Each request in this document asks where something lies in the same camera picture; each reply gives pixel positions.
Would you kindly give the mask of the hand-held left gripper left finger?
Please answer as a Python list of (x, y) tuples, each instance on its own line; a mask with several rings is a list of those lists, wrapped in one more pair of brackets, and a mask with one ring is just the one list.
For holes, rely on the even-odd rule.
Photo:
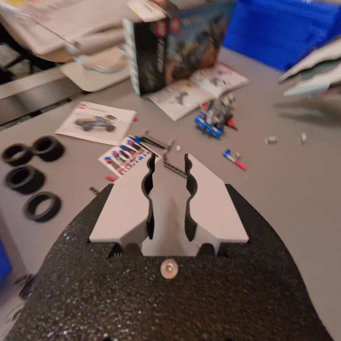
[(113, 242), (140, 248), (153, 238), (154, 215), (150, 192), (156, 155), (148, 154), (116, 181), (89, 236), (91, 243)]

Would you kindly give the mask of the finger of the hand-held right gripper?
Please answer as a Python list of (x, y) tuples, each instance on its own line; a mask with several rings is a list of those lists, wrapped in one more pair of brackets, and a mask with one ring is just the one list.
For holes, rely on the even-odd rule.
[(289, 88), (283, 93), (283, 95), (284, 97), (287, 97), (327, 91), (331, 86), (339, 84), (340, 80), (340, 72), (326, 72), (318, 74), (311, 79), (301, 81), (296, 86)]
[(333, 41), (323, 45), (322, 47), (313, 50), (309, 55), (301, 59), (297, 64), (288, 69), (282, 74), (278, 83), (283, 83), (292, 76), (301, 73), (305, 70), (310, 70), (315, 66), (327, 62), (340, 59), (341, 57), (341, 37), (338, 36)]

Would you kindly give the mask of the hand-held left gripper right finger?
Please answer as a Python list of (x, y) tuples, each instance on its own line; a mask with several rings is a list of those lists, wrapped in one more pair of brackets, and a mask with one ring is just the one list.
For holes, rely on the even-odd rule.
[(199, 252), (218, 255), (222, 245), (247, 244), (249, 236), (223, 180), (193, 155), (185, 154), (185, 235)]

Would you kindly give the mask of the toy brick set box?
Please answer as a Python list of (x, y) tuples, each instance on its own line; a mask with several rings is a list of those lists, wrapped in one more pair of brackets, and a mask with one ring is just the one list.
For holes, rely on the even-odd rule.
[(215, 64), (236, 6), (232, 0), (128, 1), (122, 21), (130, 79), (139, 96)]

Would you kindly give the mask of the blue storage bin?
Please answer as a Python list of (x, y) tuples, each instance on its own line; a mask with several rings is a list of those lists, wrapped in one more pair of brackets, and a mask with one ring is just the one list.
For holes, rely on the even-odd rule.
[(240, 0), (222, 46), (285, 72), (340, 32), (339, 3)]

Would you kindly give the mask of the sticker sheet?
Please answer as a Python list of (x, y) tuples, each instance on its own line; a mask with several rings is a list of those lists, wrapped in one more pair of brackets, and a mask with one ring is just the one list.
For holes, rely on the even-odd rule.
[(156, 156), (155, 162), (161, 160), (161, 155), (147, 147), (140, 137), (127, 135), (118, 146), (111, 147), (97, 160), (112, 172), (110, 178), (119, 179), (151, 153)]

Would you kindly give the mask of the blue and red brick assembly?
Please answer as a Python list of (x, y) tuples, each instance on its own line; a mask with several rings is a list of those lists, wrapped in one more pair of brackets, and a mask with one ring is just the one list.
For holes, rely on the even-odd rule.
[(239, 167), (243, 171), (247, 170), (247, 167), (239, 161), (239, 158), (236, 155), (232, 155), (232, 151), (230, 149), (226, 149), (223, 152), (223, 156), (224, 158), (226, 158), (227, 160), (235, 164), (237, 167)]

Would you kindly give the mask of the dark grey toy beam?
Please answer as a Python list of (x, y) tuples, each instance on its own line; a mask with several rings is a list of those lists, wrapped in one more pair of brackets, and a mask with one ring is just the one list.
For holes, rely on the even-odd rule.
[(163, 157), (163, 165), (166, 169), (170, 170), (171, 172), (175, 173), (176, 175), (180, 177), (183, 177), (185, 179), (187, 178), (187, 175), (183, 170), (169, 163), (167, 153), (164, 153), (162, 157)]

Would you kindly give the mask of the black rubber toy tire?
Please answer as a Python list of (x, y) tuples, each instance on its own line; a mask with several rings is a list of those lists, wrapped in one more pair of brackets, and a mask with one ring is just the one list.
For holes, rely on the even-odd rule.
[(52, 162), (63, 156), (65, 147), (57, 138), (46, 135), (33, 142), (31, 151), (41, 160), (45, 162)]
[(53, 219), (62, 207), (61, 198), (49, 191), (34, 194), (23, 206), (26, 219), (37, 223), (44, 223)]
[(45, 183), (43, 172), (31, 165), (11, 169), (4, 177), (4, 184), (11, 190), (23, 195), (38, 191)]
[(8, 146), (2, 152), (2, 161), (12, 167), (17, 167), (28, 163), (34, 154), (30, 147), (25, 144), (17, 143)]

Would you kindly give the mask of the closed instruction booklet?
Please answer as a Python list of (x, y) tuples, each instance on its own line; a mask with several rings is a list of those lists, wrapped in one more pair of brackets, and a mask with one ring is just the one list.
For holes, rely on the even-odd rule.
[(135, 117), (133, 110), (80, 102), (55, 134), (118, 146)]

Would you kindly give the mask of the toy brick vehicle model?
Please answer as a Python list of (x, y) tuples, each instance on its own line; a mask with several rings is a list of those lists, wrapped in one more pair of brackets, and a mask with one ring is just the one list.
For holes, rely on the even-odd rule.
[(238, 131), (232, 113), (234, 105), (235, 96), (233, 93), (228, 93), (224, 97), (205, 103), (201, 106), (201, 112), (194, 119), (196, 127), (216, 139), (221, 137), (225, 127)]

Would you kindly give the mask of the open instruction booklet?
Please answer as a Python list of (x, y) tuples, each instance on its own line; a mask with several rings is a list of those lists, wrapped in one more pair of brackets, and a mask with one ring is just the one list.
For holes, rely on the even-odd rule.
[(200, 69), (190, 78), (175, 82), (148, 95), (173, 121), (179, 121), (204, 103), (214, 101), (227, 92), (249, 83), (249, 80), (228, 66)]

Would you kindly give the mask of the clear plastic bag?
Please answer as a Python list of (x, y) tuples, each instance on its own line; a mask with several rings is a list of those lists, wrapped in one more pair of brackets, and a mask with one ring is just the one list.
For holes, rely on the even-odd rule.
[(36, 57), (66, 63), (123, 42), (125, 0), (1, 1), (1, 24)]

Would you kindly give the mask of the black toy frame piece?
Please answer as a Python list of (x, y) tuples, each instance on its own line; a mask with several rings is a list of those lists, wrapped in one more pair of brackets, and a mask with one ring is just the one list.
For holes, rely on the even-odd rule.
[(165, 153), (168, 153), (174, 144), (174, 139), (171, 138), (167, 143), (164, 143), (161, 140), (151, 136), (148, 130), (145, 130), (143, 132), (143, 134), (140, 136), (140, 139), (145, 144), (149, 144), (151, 146), (163, 149)]

